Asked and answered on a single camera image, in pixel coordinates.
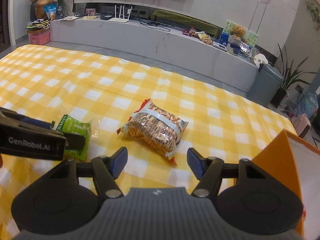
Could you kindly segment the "brown teddy bear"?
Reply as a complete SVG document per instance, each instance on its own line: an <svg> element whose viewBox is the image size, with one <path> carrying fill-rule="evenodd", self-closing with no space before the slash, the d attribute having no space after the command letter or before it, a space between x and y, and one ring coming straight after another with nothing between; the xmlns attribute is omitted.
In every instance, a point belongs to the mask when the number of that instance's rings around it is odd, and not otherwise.
<svg viewBox="0 0 320 240"><path fill-rule="evenodd" d="M245 39L245 34L246 34L246 31L245 29L238 25L238 24L235 24L230 30L229 30L229 33L232 37L238 39L238 40L242 40L242 42L245 42L247 43L247 39Z"/></svg>

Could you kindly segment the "pink storage basket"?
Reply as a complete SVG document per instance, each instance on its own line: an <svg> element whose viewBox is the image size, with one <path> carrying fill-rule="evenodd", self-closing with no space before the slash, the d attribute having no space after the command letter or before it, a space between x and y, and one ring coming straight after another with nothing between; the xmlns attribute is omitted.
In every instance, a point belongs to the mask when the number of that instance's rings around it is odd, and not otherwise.
<svg viewBox="0 0 320 240"><path fill-rule="evenodd" d="M50 41L50 32L49 31L44 31L42 33L37 33L37 34L31 34L29 36L29 42L30 44L34 45L45 45Z"/></svg>

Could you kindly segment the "yellow white checkered tablecloth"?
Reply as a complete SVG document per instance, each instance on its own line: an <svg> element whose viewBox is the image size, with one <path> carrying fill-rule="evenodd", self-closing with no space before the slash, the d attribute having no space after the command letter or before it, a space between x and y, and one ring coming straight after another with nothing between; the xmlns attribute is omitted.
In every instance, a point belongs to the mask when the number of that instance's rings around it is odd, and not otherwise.
<svg viewBox="0 0 320 240"><path fill-rule="evenodd" d="M117 133L146 99L189 122L175 165ZM117 57L26 45L1 59L1 107L92 124L85 161L2 154L1 239L303 238L300 198L252 162L281 131L295 130L246 98ZM128 159L116 183L124 196L99 197L91 160L121 147ZM191 195L199 180L189 148L224 161L216 197Z"/></svg>

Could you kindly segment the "orange white cardboard box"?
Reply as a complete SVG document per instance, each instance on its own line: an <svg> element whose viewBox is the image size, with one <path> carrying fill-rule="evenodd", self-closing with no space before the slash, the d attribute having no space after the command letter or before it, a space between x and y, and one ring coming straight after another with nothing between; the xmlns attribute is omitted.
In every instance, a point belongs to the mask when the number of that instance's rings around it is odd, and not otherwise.
<svg viewBox="0 0 320 240"><path fill-rule="evenodd" d="M300 198L304 210L296 231L319 239L319 149L283 130L252 162Z"/></svg>

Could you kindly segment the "orange striped cracker bag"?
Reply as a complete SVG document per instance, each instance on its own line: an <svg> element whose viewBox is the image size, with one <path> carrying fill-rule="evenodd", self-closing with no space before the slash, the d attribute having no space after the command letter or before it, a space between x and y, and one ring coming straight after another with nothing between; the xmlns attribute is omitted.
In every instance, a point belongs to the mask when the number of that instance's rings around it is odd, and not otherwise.
<svg viewBox="0 0 320 240"><path fill-rule="evenodd" d="M117 129L131 137L140 138L172 164L176 164L177 145L189 122L158 107L146 99L128 121Z"/></svg>

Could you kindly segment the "grey trash bin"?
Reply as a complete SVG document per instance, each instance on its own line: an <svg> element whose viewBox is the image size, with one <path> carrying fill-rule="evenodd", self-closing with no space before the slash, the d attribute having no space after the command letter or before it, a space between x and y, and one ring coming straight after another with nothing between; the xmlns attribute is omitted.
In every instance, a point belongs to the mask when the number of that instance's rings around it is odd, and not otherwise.
<svg viewBox="0 0 320 240"><path fill-rule="evenodd" d="M261 63L255 81L247 92L246 99L267 107L283 81L284 77L277 68Z"/></svg>

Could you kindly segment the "bronze round vase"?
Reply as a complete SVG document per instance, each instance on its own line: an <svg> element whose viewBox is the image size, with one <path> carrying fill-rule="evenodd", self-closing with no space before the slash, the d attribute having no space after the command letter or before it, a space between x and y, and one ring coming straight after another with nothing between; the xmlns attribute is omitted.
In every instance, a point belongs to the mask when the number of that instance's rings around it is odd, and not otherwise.
<svg viewBox="0 0 320 240"><path fill-rule="evenodd" d="M50 5L50 4L53 4L54 3L54 0L38 0L36 3L35 3L35 15L37 17L37 19L44 19L44 20L47 20L48 17L47 17L47 14L44 10L44 7L46 5Z"/></svg>

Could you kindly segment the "white wifi router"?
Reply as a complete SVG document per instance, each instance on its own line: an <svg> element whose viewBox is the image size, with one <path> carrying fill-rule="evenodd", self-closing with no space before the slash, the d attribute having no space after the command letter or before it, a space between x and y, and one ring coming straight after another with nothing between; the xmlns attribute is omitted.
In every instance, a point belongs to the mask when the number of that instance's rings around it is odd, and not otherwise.
<svg viewBox="0 0 320 240"><path fill-rule="evenodd" d="M114 17L110 18L109 22L127 23L131 16L132 7L129 9L129 14L125 15L125 5L121 5L117 12L117 6L115 6Z"/></svg>

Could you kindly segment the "grey marble TV console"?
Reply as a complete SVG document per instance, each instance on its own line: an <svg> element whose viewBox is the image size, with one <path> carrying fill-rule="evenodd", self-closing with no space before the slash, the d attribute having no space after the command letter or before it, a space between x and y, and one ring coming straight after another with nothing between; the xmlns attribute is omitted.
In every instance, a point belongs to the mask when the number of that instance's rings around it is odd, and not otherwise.
<svg viewBox="0 0 320 240"><path fill-rule="evenodd" d="M137 21L115 23L84 19L54 20L50 29L55 42L135 54L216 79L244 92L250 89L258 73L254 64L175 29L166 32L148 28Z"/></svg>

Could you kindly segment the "green raisin snack bag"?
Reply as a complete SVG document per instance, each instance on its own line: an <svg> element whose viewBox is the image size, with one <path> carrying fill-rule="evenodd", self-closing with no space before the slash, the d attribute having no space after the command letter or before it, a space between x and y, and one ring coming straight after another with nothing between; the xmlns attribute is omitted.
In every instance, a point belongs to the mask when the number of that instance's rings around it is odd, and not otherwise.
<svg viewBox="0 0 320 240"><path fill-rule="evenodd" d="M85 161L88 155L88 146L91 138L92 124L90 122L80 122L70 115L58 116L53 121L53 130L58 131L62 135L64 133L80 134L86 137L86 144L82 151L64 150L64 155L75 158L78 161Z"/></svg>

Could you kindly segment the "potted green plant right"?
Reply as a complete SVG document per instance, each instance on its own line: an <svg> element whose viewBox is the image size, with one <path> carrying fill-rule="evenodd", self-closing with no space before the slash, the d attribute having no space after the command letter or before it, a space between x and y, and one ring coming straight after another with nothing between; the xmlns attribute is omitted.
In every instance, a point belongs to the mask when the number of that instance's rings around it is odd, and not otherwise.
<svg viewBox="0 0 320 240"><path fill-rule="evenodd" d="M295 60L292 59L292 61L289 62L286 46L284 45L283 49L281 49L280 45L278 44L278 48L280 51L280 59L282 64L282 69L279 70L284 80L270 102L270 104L276 108L279 107L281 101L287 95L287 91L289 90L291 85L295 83L304 83L310 85L308 81L305 81L301 78L302 75L317 74L316 72L302 70L303 64L306 63L307 59L309 58L308 56L305 59L303 59L299 64L294 66Z"/></svg>

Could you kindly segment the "pink small heater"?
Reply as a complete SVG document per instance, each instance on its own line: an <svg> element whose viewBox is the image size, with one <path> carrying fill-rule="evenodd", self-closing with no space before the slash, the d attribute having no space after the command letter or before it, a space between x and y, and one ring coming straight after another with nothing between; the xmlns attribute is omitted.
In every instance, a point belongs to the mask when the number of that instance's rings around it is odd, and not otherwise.
<svg viewBox="0 0 320 240"><path fill-rule="evenodd" d="M310 120L308 119L308 116L305 113L298 116L294 116L292 118L292 125L300 138L304 138L311 128Z"/></svg>

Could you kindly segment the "blue water jug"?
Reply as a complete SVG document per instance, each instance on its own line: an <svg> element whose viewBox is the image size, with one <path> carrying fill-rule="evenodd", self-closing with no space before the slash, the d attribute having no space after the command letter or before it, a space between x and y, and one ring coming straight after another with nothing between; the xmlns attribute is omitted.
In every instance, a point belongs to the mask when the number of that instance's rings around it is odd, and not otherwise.
<svg viewBox="0 0 320 240"><path fill-rule="evenodd" d="M312 116L318 110L318 98L315 93L306 93L302 94L302 98L297 105L296 114L302 115L305 114L308 119L311 119Z"/></svg>

